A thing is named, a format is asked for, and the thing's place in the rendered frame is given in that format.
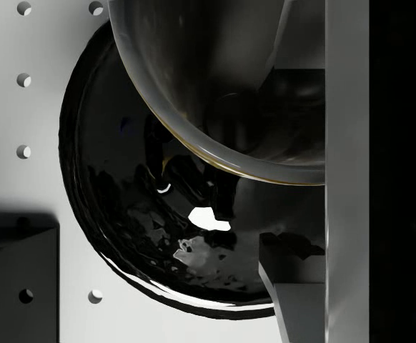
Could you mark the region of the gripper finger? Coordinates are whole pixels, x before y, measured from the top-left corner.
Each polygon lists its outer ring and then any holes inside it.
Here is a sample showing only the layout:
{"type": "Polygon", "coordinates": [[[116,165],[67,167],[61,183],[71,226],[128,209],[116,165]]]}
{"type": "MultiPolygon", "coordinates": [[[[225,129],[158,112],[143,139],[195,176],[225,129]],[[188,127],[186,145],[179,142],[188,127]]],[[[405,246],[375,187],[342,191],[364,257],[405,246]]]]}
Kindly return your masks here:
{"type": "Polygon", "coordinates": [[[272,67],[262,89],[325,93],[325,0],[284,0],[272,67]]]}
{"type": "Polygon", "coordinates": [[[282,343],[325,343],[325,250],[293,233],[259,236],[259,275],[282,343]]]}

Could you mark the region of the black mug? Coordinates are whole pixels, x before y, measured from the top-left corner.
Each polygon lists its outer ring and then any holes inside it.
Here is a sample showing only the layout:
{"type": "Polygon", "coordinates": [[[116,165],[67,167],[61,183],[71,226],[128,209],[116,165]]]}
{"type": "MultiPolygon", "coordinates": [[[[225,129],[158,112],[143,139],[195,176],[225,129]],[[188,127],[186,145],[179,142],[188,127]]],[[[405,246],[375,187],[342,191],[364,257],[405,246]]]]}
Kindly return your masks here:
{"type": "Polygon", "coordinates": [[[284,0],[108,0],[114,40],[155,117],[212,166],[273,184],[325,182],[325,93],[276,94],[284,0]]]}

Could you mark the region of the black plate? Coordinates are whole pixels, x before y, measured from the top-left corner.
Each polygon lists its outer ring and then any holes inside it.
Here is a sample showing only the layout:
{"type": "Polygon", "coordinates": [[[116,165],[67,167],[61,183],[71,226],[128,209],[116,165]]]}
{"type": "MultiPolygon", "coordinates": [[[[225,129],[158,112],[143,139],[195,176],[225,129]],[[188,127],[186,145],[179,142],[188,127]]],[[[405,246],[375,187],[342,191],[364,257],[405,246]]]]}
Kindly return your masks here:
{"type": "Polygon", "coordinates": [[[153,115],[129,80],[112,28],[81,53],[59,121],[59,161],[74,216],[133,287],[210,319],[271,317],[257,271],[256,187],[205,163],[153,115]]]}

